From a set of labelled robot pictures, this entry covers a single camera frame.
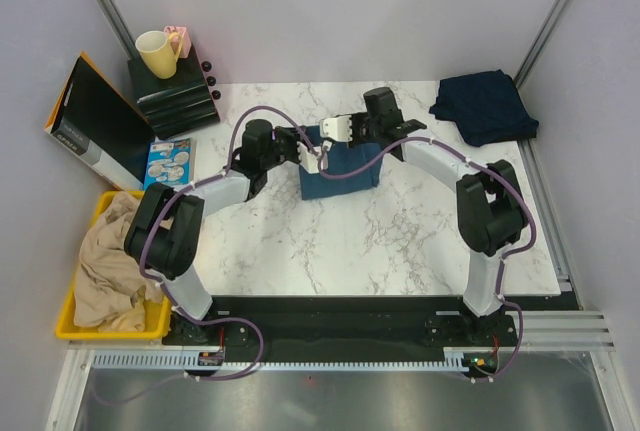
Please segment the teal blue t-shirt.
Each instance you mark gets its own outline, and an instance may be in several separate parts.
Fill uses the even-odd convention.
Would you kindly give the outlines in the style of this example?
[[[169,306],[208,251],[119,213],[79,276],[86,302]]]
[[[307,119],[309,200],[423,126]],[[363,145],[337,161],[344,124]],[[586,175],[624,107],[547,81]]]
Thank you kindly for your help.
[[[381,148],[376,143],[362,144],[349,148],[346,143],[337,143],[328,154],[328,169],[331,175],[342,175],[360,169],[371,162]],[[377,161],[367,170],[348,179],[329,180],[320,174],[309,174],[298,168],[300,193],[303,201],[324,199],[373,189],[379,185],[382,161]]]

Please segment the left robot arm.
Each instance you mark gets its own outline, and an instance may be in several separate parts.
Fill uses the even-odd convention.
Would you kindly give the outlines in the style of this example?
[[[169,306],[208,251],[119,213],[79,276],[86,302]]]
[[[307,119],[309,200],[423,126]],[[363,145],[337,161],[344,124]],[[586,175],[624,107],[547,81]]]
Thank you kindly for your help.
[[[194,264],[204,219],[253,199],[266,185],[271,169],[285,162],[299,165],[302,154],[312,150],[305,128],[254,119],[246,124],[241,146],[231,151],[219,174],[179,190],[153,184],[145,191],[124,251],[143,277],[159,285],[187,318],[185,333],[196,343],[211,343],[220,329],[218,318],[208,313],[213,299]]]

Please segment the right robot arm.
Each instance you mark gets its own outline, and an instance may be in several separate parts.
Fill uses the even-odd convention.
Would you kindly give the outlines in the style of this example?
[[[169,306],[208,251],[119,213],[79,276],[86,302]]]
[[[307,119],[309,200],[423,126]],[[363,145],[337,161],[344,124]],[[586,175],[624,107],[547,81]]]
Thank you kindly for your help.
[[[533,225],[514,167],[505,160],[479,164],[438,140],[422,122],[405,120],[388,87],[363,95],[366,110],[350,117],[349,144],[377,143],[397,160],[425,172],[456,198],[459,234],[470,250],[463,304],[458,319],[467,343],[483,343],[494,332],[490,315],[504,303],[505,260],[520,251],[525,227]]]

